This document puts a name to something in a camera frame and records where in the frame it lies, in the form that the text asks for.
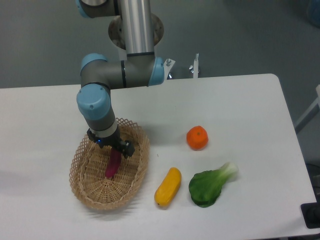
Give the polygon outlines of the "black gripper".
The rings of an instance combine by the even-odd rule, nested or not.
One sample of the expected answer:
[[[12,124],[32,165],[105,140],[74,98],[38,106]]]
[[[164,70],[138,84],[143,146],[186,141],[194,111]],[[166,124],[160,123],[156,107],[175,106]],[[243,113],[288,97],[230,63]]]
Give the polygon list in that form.
[[[135,152],[134,144],[130,140],[121,139],[120,130],[117,128],[113,134],[107,137],[98,137],[90,129],[87,130],[88,139],[99,145],[102,149],[104,146],[110,146],[120,152],[125,159],[131,157]]]

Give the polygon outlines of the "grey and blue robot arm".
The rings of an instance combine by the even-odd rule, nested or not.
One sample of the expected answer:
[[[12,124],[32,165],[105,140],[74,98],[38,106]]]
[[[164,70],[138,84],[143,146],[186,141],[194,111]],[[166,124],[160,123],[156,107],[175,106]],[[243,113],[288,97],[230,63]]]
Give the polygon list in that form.
[[[110,146],[125,158],[134,145],[120,136],[111,90],[160,85],[165,80],[164,61],[155,56],[154,28],[148,0],[77,0],[84,18],[119,16],[122,20],[126,59],[109,62],[98,53],[81,61],[81,89],[76,96],[80,113],[87,122],[88,138],[100,148]]]

